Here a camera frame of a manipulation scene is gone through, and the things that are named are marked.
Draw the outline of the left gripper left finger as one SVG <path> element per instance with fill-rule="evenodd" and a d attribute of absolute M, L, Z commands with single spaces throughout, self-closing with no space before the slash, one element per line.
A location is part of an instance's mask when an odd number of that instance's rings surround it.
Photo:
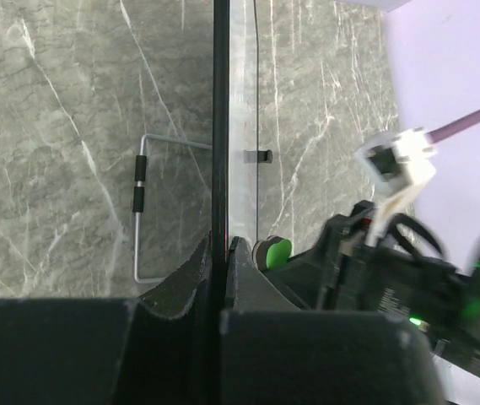
<path fill-rule="evenodd" d="M 0 404 L 204 404 L 211 242 L 139 298 L 0 299 Z"/>

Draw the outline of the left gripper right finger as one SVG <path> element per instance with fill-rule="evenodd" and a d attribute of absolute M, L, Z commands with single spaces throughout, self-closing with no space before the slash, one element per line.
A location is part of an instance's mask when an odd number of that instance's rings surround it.
<path fill-rule="evenodd" d="M 426 338 L 400 316 L 302 311 L 229 251 L 219 323 L 222 404 L 442 404 Z"/>

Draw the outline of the white whiteboard black frame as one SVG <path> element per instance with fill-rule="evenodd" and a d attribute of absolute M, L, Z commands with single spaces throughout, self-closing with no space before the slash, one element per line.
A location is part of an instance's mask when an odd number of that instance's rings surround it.
<path fill-rule="evenodd" d="M 258 27 L 253 1 L 213 4 L 212 283 L 231 304 L 234 249 L 258 238 Z"/>

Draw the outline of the green whiteboard eraser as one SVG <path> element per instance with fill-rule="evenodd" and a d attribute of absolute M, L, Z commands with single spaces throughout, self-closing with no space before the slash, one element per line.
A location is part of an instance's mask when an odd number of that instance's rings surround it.
<path fill-rule="evenodd" d="M 291 257 L 293 244 L 277 235 L 259 240 L 253 247 L 252 260 L 262 273 L 283 266 Z"/>

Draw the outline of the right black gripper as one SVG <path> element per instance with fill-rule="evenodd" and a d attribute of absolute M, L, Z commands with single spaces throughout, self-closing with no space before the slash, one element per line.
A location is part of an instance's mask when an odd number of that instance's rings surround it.
<path fill-rule="evenodd" d="M 367 311 L 361 257 L 371 216 L 338 214 L 328 219 L 315 244 L 265 277 L 301 310 Z"/>

